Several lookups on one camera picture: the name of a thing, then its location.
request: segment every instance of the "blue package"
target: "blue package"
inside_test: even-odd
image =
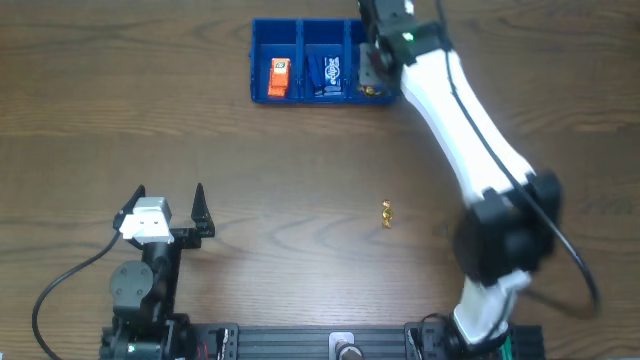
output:
[[[342,94],[342,74],[340,72],[340,57],[324,57],[324,93],[325,95]]]
[[[313,93],[322,95],[322,76],[320,75],[320,65],[315,55],[307,56],[307,65],[309,66],[309,77],[313,85]]]

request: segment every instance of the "wood grain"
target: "wood grain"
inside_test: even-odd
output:
[[[479,98],[562,180],[563,227],[604,299],[592,322],[528,299],[514,320],[544,326],[551,359],[640,355],[640,3],[446,3]],[[140,183],[168,197],[175,224],[205,186],[218,236],[184,254],[177,302],[197,322],[402,324],[451,311],[460,194],[417,112],[250,102],[252,18],[357,16],[343,0],[0,2],[0,352],[45,358],[35,299],[104,246]],[[118,244],[47,299],[42,330],[63,358],[97,358],[111,272],[138,257]],[[562,252],[534,287],[586,299]]]

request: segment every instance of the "blue tray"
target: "blue tray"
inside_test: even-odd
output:
[[[254,19],[251,40],[251,99],[261,104],[389,104],[394,93],[370,97],[358,89],[359,44],[366,42],[361,20]],[[315,95],[307,71],[307,55],[340,56],[343,92]],[[291,59],[291,79],[285,98],[267,95],[272,58]]]

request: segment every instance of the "wooden surface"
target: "wooden surface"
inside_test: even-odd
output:
[[[433,16],[419,2],[421,17]],[[600,283],[597,321],[522,299],[549,358],[640,355],[640,4],[447,1],[476,93],[566,189],[563,227]],[[218,225],[183,256],[177,310],[241,325],[403,324],[459,300],[455,177],[416,111],[250,101],[254,17],[357,17],[346,0],[0,3],[0,352],[44,359],[38,294],[111,238],[143,183],[188,223],[197,182]],[[392,230],[381,228],[391,199]],[[95,359],[119,243],[46,300],[65,359]],[[534,288],[586,301],[559,251]]]

